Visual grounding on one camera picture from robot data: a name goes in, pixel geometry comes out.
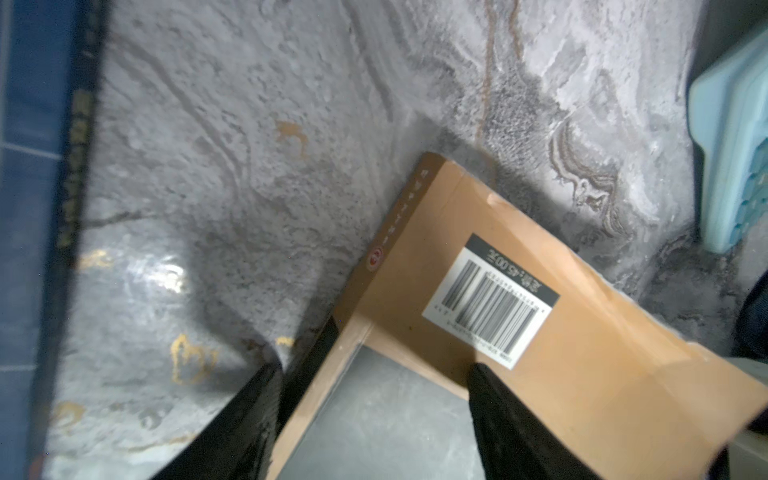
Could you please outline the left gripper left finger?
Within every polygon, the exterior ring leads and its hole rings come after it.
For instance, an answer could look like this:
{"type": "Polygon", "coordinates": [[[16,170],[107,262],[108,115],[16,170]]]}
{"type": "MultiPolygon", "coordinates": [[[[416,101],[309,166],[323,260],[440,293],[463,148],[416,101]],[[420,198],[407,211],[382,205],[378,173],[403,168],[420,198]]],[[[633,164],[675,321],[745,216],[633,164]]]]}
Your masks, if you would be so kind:
{"type": "Polygon", "coordinates": [[[277,436],[282,382],[280,365],[262,366],[154,478],[264,479],[277,436]]]}

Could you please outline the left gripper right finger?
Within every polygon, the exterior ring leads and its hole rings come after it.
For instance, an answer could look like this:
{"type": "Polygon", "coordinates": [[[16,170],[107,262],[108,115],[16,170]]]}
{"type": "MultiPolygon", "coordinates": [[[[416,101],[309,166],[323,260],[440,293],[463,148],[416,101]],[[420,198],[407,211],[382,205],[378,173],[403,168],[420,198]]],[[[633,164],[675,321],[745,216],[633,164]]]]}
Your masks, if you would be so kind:
{"type": "Polygon", "coordinates": [[[485,364],[469,370],[475,438],[488,479],[596,479],[485,364]]]}

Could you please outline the brown black book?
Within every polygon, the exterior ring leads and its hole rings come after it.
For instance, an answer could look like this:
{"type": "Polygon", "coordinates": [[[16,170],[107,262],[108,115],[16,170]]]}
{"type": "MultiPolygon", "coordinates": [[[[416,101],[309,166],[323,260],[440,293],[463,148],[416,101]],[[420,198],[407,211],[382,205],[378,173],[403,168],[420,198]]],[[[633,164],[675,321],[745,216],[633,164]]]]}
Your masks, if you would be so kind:
{"type": "Polygon", "coordinates": [[[656,322],[463,167],[423,155],[333,314],[340,335],[272,454],[276,478],[368,346],[466,396],[485,364],[605,479],[694,479],[767,389],[656,322]]]}

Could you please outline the teal calculator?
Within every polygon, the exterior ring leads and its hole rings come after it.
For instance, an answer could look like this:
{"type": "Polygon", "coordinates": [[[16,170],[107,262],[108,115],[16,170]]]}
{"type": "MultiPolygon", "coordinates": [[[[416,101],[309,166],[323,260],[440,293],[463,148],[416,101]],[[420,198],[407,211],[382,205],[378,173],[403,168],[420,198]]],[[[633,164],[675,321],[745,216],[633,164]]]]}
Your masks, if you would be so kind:
{"type": "Polygon", "coordinates": [[[765,22],[692,83],[688,126],[703,152],[701,242],[723,254],[767,212],[765,22]]]}

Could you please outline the blue book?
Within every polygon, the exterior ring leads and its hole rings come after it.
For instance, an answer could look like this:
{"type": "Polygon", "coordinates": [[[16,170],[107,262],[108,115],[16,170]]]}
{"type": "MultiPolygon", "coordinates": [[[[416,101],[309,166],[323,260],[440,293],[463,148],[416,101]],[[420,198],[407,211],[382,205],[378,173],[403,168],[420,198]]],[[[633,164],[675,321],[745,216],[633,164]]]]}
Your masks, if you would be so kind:
{"type": "Polygon", "coordinates": [[[1,5],[1,475],[47,457],[111,5],[1,5]]]}

